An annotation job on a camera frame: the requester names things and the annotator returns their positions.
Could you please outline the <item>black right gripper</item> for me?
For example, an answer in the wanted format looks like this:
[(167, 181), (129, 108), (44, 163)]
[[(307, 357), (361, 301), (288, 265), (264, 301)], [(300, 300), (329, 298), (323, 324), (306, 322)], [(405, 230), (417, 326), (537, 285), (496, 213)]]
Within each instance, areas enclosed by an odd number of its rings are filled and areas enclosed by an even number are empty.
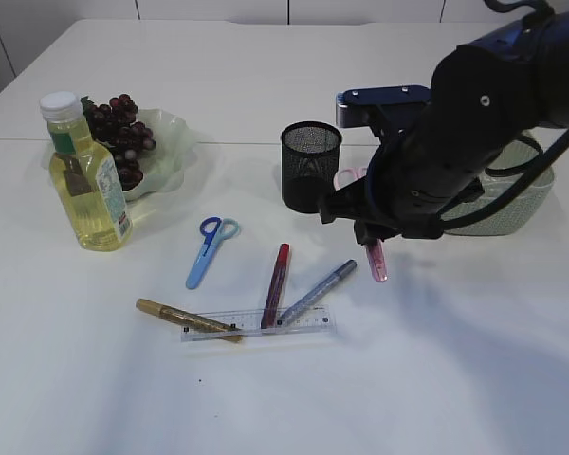
[(438, 217), (419, 215), (398, 220), (388, 211), (379, 208), (370, 194), (367, 177), (321, 196), (317, 207), (323, 224), (333, 223), (339, 218), (353, 220), (355, 238), (359, 245), (397, 236), (405, 239), (437, 240), (444, 234)]

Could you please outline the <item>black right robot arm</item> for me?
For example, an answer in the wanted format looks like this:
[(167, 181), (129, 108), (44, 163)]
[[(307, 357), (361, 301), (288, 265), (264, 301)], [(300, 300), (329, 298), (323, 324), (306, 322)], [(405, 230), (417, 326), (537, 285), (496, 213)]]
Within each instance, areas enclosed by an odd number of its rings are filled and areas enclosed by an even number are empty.
[[(360, 244), (395, 236), (437, 239), (508, 205), (569, 148), (569, 11), (530, 3), (523, 19), (459, 45), (429, 86), (350, 89), (341, 128), (379, 139), (367, 173), (320, 199), (321, 221), (350, 219)], [(522, 177), (475, 214), (446, 219), (478, 195), (479, 175), (526, 130), (561, 130)]]

